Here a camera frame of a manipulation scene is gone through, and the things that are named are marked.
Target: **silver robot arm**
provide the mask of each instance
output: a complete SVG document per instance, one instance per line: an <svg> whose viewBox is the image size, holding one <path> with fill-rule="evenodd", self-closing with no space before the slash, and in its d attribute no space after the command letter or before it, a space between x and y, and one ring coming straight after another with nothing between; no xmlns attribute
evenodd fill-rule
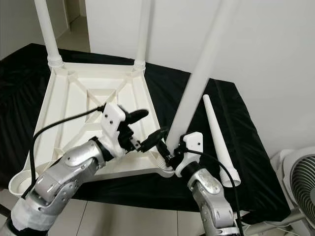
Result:
<svg viewBox="0 0 315 236"><path fill-rule="evenodd" d="M233 211L224 197L223 187L206 169L199 165L199 155L184 152L183 148L202 151L202 134L184 135L175 156L170 155L162 140L166 129L160 129L140 142L129 124L148 114L146 110L133 113L107 103L101 126L103 136L67 151L55 164L38 177L35 186L20 198L11 212L11 219L0 229L0 236L44 236L54 224L78 188L91 180L107 161L122 158L127 152L146 152L157 146L166 163L178 177L183 177L197 202L207 236L237 236Z"/></svg>
<svg viewBox="0 0 315 236"><path fill-rule="evenodd" d="M149 143L138 141L129 128L147 114L147 110L128 113L107 103L101 120L103 136L70 149L44 171L25 199L20 198L13 207L0 236L46 235L78 188L107 161L122 158L132 150L150 149Z"/></svg>
<svg viewBox="0 0 315 236"><path fill-rule="evenodd" d="M189 153L187 149L202 152L202 134L194 132L183 135L179 147L171 155L163 142L157 149L166 164L172 166L177 177L187 181L201 214L206 236L238 236L239 229L234 224L231 205L224 197L221 183L199 165L200 155Z"/></svg>

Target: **white tape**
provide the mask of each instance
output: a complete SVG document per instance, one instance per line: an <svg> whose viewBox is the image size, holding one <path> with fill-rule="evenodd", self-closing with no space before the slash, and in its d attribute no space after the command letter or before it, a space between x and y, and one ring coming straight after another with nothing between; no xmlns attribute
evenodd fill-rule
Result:
<svg viewBox="0 0 315 236"><path fill-rule="evenodd" d="M11 219L17 230L31 228L38 231L49 230L54 224L57 215L47 215L31 208L20 198L11 211Z"/></svg>

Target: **electric fan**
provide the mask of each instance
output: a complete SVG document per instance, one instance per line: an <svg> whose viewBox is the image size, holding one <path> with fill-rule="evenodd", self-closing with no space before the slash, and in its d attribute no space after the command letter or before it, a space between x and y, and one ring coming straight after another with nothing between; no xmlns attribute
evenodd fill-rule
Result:
<svg viewBox="0 0 315 236"><path fill-rule="evenodd" d="M291 223L301 236L315 236L315 147L282 150L272 157L287 203L299 208L305 219Z"/></svg>

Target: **white pole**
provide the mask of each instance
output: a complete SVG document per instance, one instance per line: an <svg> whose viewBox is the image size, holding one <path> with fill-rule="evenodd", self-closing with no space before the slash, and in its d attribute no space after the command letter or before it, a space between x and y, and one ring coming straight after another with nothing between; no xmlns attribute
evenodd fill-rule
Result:
<svg viewBox="0 0 315 236"><path fill-rule="evenodd" d="M180 136L187 132L201 95L208 83L209 75L212 73L223 33L230 24L237 3L238 0L219 1L220 5L208 33L204 48L197 66L189 78L167 136L166 144L171 153L178 146Z"/></svg>
<svg viewBox="0 0 315 236"><path fill-rule="evenodd" d="M46 50L48 54L48 57L47 57L48 65L50 67L61 67L63 65L63 59L61 58L58 52L46 0L34 0L34 1L35 1L36 10L37 10L40 28L44 37L45 46L46 46Z"/></svg>
<svg viewBox="0 0 315 236"><path fill-rule="evenodd" d="M134 70L144 70L146 68L146 49L148 41L150 13L152 0L142 0L141 16L139 26L139 39L136 59L134 60Z"/></svg>
<svg viewBox="0 0 315 236"><path fill-rule="evenodd" d="M211 135L212 135L213 143L215 145L218 160L227 168L228 172L230 173L234 181L235 186L238 186L241 184L241 179L238 175L237 170L234 168L233 163L231 161L231 157L227 151L225 141L221 133L215 111L213 110L213 107L211 104L210 97L208 95L203 95L202 97L205 103ZM232 187L230 178L228 177L227 173L222 168L220 168L220 178L224 187L229 187L229 188Z"/></svg>

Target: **black cloth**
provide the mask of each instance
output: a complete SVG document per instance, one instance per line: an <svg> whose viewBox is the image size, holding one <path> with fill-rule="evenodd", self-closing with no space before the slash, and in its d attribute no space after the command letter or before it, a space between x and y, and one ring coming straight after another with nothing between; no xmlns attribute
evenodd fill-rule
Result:
<svg viewBox="0 0 315 236"><path fill-rule="evenodd" d="M66 62L132 65L132 59L60 50ZM160 126L170 126L189 73L146 64L145 78ZM49 80L44 46L30 44L0 62L0 186L21 171L31 145L43 96ZM241 209L250 211L244 221L279 221L289 214L284 194L269 158L235 85L210 79L205 89L213 103L228 151L239 171L237 187ZM203 102L199 103L189 131L203 133L204 152L216 156ZM201 157L216 178L219 167ZM235 209L232 189L225 196ZM78 199L173 210L198 211L182 179L147 174L83 184Z"/></svg>

